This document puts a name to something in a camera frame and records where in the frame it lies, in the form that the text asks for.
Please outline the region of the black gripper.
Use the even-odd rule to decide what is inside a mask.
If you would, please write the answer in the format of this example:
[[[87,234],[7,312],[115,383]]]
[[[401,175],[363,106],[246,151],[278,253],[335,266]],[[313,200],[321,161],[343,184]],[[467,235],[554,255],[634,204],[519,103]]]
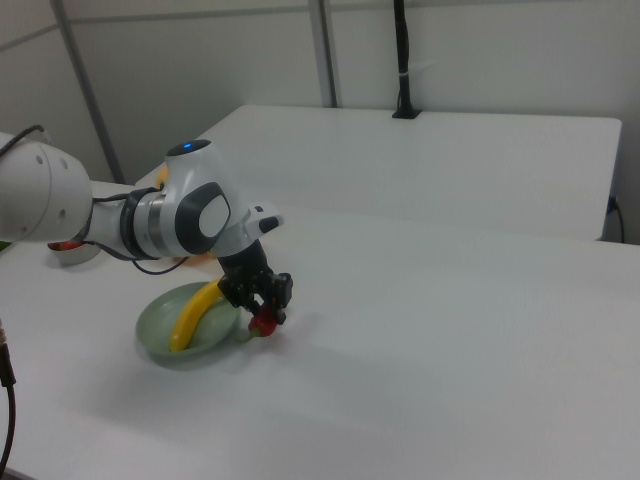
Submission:
[[[219,256],[218,261],[224,272],[219,288],[230,303],[259,314],[264,301],[272,308],[276,323],[284,324],[293,279],[289,273],[271,269],[260,242],[253,242],[239,253]]]

